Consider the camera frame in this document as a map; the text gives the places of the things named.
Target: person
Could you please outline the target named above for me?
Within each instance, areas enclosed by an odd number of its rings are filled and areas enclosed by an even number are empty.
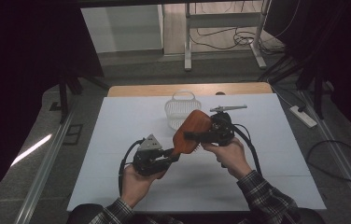
[[[296,224],[302,223],[298,206],[293,199],[274,188],[246,161],[243,144],[233,138],[225,147],[202,144],[202,147],[213,152],[217,161],[221,162],[230,175],[237,179],[237,185],[243,192],[250,208],[250,216],[241,220],[240,224]],[[111,205],[103,208],[91,221],[91,224],[128,223],[133,217],[133,208],[148,193],[151,184],[161,178],[164,172],[150,176],[141,176],[132,165],[125,168],[122,194]],[[147,217],[146,223],[182,223],[172,217],[156,215]]]

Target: left hand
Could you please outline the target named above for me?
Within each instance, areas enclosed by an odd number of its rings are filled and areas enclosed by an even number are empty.
[[[150,176],[138,174],[132,165],[125,168],[122,180],[122,195],[120,198],[131,208],[134,208],[148,193],[149,187],[156,179],[161,178],[166,171]]]

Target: hand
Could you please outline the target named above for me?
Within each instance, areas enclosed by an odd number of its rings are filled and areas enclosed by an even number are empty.
[[[228,168],[228,172],[237,179],[245,177],[252,171],[246,161],[245,148],[237,138],[233,138],[225,147],[217,147],[210,143],[202,143],[202,147],[216,154],[217,161]]]
[[[138,174],[132,165],[127,166],[123,172],[122,195],[120,198],[131,208],[134,208],[147,195],[152,182],[161,178],[165,172],[143,176]]]

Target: basket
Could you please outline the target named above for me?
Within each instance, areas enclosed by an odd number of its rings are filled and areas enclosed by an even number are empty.
[[[188,93],[192,96],[191,99],[176,99],[179,93]],[[202,104],[196,100],[195,95],[191,91],[176,91],[171,100],[164,105],[166,111],[167,122],[171,128],[178,130],[190,112],[196,109],[201,109]]]

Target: white power strip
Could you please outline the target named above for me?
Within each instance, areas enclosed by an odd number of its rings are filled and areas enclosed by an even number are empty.
[[[290,108],[289,110],[292,112],[292,114],[294,114],[298,119],[300,119],[304,124],[306,124],[307,127],[312,128],[315,127],[317,125],[317,123],[310,118],[306,113],[299,112],[298,111],[298,107],[296,105],[294,105],[292,108]]]

